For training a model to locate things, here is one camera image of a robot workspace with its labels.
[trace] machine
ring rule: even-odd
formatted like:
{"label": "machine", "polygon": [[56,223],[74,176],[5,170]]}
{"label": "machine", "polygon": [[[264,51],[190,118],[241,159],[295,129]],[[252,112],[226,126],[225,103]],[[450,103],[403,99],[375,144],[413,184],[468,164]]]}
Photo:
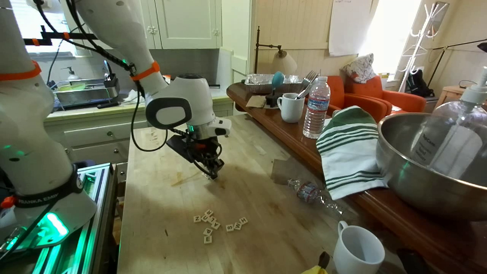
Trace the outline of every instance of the machine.
{"label": "machine", "polygon": [[[43,16],[40,1],[33,1]],[[231,124],[212,114],[205,79],[176,77],[170,85],[164,80],[144,42],[142,25],[132,1],[65,1],[80,30],[77,13],[98,39],[121,53],[118,57],[112,56],[88,38],[91,50],[129,71],[145,100],[147,121],[173,130],[167,144],[215,178],[223,166],[217,135],[228,135]],[[50,35],[74,44],[68,33],[57,33],[51,25]],[[10,3],[0,0],[0,169],[15,196],[13,205],[0,213],[0,243],[4,242],[0,261],[21,248],[62,242],[88,222],[95,210],[94,202],[82,191],[75,167],[65,149],[53,141],[42,126],[51,105],[51,91],[39,76],[37,64],[24,48]]]}

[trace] striped towel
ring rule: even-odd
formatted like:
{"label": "striped towel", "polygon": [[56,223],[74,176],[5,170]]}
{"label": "striped towel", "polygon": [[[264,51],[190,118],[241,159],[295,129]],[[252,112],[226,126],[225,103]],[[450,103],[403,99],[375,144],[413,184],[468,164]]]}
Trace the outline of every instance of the striped towel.
{"label": "striped towel", "polygon": [[343,108],[330,118],[316,140],[325,187],[331,199],[372,187],[384,187],[375,162],[377,124],[359,106]]}

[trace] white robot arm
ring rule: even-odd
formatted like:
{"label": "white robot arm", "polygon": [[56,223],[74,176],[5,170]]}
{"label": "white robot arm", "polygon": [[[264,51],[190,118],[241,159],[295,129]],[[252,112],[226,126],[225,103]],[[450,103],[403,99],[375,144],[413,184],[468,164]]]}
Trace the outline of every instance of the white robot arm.
{"label": "white robot arm", "polygon": [[[98,39],[121,53],[145,100],[145,118],[174,134],[167,144],[211,178],[223,166],[217,135],[229,121],[212,114],[205,79],[176,77],[170,85],[158,71],[129,0],[66,0]],[[0,169],[13,185],[16,204],[0,213],[0,243],[12,226],[28,226],[54,213],[66,232],[43,237],[37,246],[63,240],[94,214],[63,147],[43,130],[53,97],[28,59],[8,0],[0,0]]]}

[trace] stainless steel bowl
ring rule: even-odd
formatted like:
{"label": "stainless steel bowl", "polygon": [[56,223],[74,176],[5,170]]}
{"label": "stainless steel bowl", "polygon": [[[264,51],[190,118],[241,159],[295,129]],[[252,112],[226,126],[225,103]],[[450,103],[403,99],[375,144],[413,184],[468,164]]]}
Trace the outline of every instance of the stainless steel bowl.
{"label": "stainless steel bowl", "polygon": [[427,114],[397,114],[378,123],[377,164],[403,201],[425,213],[487,219],[487,156],[477,156],[462,178],[451,178],[412,161],[410,143]]}

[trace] wire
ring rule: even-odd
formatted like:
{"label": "wire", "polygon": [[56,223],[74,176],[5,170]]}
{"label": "wire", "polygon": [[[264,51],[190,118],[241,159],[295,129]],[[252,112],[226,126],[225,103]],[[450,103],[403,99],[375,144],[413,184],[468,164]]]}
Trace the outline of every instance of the wire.
{"label": "wire", "polygon": [[0,263],[4,261],[5,257],[7,257],[8,254],[12,254],[12,252],[18,248],[18,245],[21,245],[21,243],[27,239],[27,236],[31,232],[31,229],[34,228],[34,225],[43,217],[43,214],[47,214],[48,210],[51,210],[51,207],[53,207],[56,202],[57,202],[57,199],[53,201],[53,202],[50,202],[50,204],[39,213],[39,216],[34,217],[34,220],[27,226],[27,229],[15,240],[15,243],[12,245],[12,248],[7,249],[5,252],[2,252],[2,255],[0,257]]}
{"label": "wire", "polygon": [[63,41],[63,39],[59,41],[57,48],[56,48],[56,53],[54,53],[54,56],[53,56],[51,60],[50,60],[50,65],[48,65],[48,70],[47,70],[47,83],[50,82],[50,73],[51,73],[51,68],[54,67],[54,62],[56,62],[56,59],[57,59],[57,54],[59,54],[62,41]]}
{"label": "wire", "polygon": [[[69,13],[71,13],[75,25],[78,27],[78,30],[80,30],[83,35],[88,35],[88,33],[85,32],[85,29],[82,27],[80,19],[78,19],[78,16],[77,16],[75,1],[72,1],[72,0],[65,0],[65,3],[66,3],[66,6],[68,6]],[[103,57],[112,60],[113,64],[117,64],[117,65],[120,65],[120,67],[123,67],[124,70],[127,70],[127,71],[132,73],[133,65],[127,65],[127,64],[124,64],[120,57],[107,53],[103,47],[97,45],[91,38],[86,38],[86,39],[88,39],[88,42],[94,47],[94,48],[91,48],[91,51],[95,51],[95,53],[98,53],[98,54],[101,54]]]}
{"label": "wire", "polygon": [[165,135],[164,135],[164,141],[159,144],[159,146],[156,146],[156,147],[152,147],[152,149],[145,149],[145,147],[141,147],[139,144],[138,144],[138,141],[136,141],[136,138],[135,138],[135,134],[133,134],[133,127],[135,127],[135,117],[136,117],[136,109],[138,109],[138,105],[139,105],[139,94],[142,94],[144,92],[144,89],[142,89],[142,86],[139,85],[139,82],[138,80],[133,80],[135,82],[135,85],[136,85],[136,100],[135,100],[135,108],[133,108],[133,112],[132,112],[132,120],[130,120],[130,137],[132,137],[132,141],[133,141],[133,144],[135,144],[135,147],[138,149],[138,150],[142,150],[142,152],[153,152],[153,150],[158,150],[158,149],[161,149],[165,143],[167,143],[167,129],[164,129],[165,130]]}
{"label": "wire", "polygon": [[[47,16],[45,16],[45,13],[43,13],[43,10],[42,10],[42,6],[40,6],[40,1],[39,1],[39,0],[34,0],[34,6],[36,6],[36,10],[39,12],[39,15],[42,16],[42,19],[45,21],[45,24],[48,25],[48,29],[50,29],[51,32],[54,32],[54,33],[59,33],[59,32],[54,29],[54,25],[51,25],[51,22],[47,19]],[[83,44],[78,44],[78,42],[74,42],[74,41],[69,41],[69,39],[65,39],[65,38],[62,38],[62,39],[66,41],[66,42],[69,42],[69,44],[74,44],[75,47],[82,47],[82,48],[86,48],[86,50],[91,50],[91,51],[92,51],[91,47],[86,47],[86,45],[83,45]]]}

